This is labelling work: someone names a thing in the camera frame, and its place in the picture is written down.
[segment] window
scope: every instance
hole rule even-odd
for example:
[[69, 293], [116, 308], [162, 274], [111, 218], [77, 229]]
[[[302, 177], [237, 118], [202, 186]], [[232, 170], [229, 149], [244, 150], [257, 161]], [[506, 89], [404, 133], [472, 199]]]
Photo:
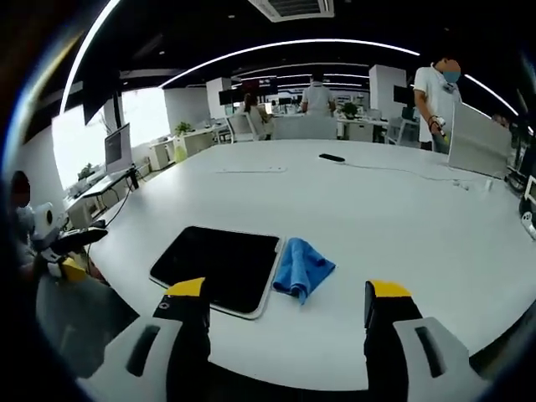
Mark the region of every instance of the window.
[[52, 120], [54, 157], [64, 189], [78, 182], [78, 173], [88, 163], [93, 166], [104, 163], [106, 133], [102, 107], [87, 126], [83, 106], [76, 106]]
[[130, 90], [121, 97], [125, 123], [131, 123], [132, 147], [170, 134], [163, 90]]

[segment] microfiber towel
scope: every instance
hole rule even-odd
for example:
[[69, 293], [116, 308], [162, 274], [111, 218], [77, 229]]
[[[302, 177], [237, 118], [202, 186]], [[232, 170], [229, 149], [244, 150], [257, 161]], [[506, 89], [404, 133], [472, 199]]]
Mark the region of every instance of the microfiber towel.
[[334, 269], [335, 264], [322, 257], [309, 243], [293, 237], [287, 242], [273, 286], [281, 293], [297, 296], [303, 305]]

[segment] column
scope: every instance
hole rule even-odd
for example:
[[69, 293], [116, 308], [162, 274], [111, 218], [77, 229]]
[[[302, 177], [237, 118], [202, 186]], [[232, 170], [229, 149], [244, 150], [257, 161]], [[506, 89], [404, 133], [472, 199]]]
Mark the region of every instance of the column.
[[230, 89], [230, 78], [217, 78], [207, 82], [207, 99], [209, 101], [210, 117], [213, 119], [225, 117], [225, 105], [219, 104], [219, 92]]
[[368, 73], [370, 108], [382, 112], [382, 118], [401, 117], [405, 104], [394, 101], [394, 86], [406, 87], [405, 70], [375, 65]]
[[[121, 123], [125, 124], [125, 116], [123, 115], [123, 101], [122, 101], [121, 94], [117, 96], [117, 105], [118, 105], [117, 111], [119, 113], [119, 118], [121, 119]], [[106, 125], [111, 130], [110, 134], [119, 128], [116, 122], [117, 120], [116, 108], [115, 108], [113, 97], [104, 104], [104, 120], [106, 122]]]

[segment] black ceiling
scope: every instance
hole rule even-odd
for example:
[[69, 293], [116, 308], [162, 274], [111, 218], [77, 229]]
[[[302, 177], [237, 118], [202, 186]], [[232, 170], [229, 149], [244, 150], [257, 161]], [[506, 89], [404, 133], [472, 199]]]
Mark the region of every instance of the black ceiling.
[[[76, 80], [103, 68], [187, 70], [238, 50], [293, 39], [360, 39], [391, 44], [421, 53], [420, 57], [392, 49], [360, 44], [297, 44], [257, 50], [208, 65], [174, 81], [170, 86], [200, 84], [220, 76], [261, 70], [283, 64], [336, 62], [365, 64], [328, 66], [327, 73], [367, 75], [369, 66], [385, 64], [406, 69], [408, 77], [427, 65], [433, 54], [450, 44], [459, 54], [463, 72], [491, 87], [518, 111], [519, 95], [533, 94], [533, 84], [519, 61], [519, 51], [531, 58], [534, 41], [531, 20], [523, 10], [448, 10], [448, 4], [404, 6], [357, 0], [334, 0], [335, 18], [311, 18], [271, 23], [247, 0], [122, 0], [92, 42]], [[44, 96], [64, 88], [74, 49], [47, 85]], [[307, 74], [310, 67], [270, 70], [259, 75]], [[169, 77], [129, 79], [126, 90], [160, 85]], [[296, 78], [286, 83], [307, 80]], [[364, 83], [345, 79], [341, 82]], [[493, 113], [511, 112], [467, 79], [460, 82], [463, 100]]]

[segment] black tablet screen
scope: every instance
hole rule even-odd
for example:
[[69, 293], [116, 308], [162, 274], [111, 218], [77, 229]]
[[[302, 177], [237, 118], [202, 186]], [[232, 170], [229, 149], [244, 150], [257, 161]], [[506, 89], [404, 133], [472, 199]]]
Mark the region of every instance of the black tablet screen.
[[151, 276], [168, 286], [204, 276], [212, 304], [251, 313], [270, 277], [278, 240], [190, 226], [157, 261]]

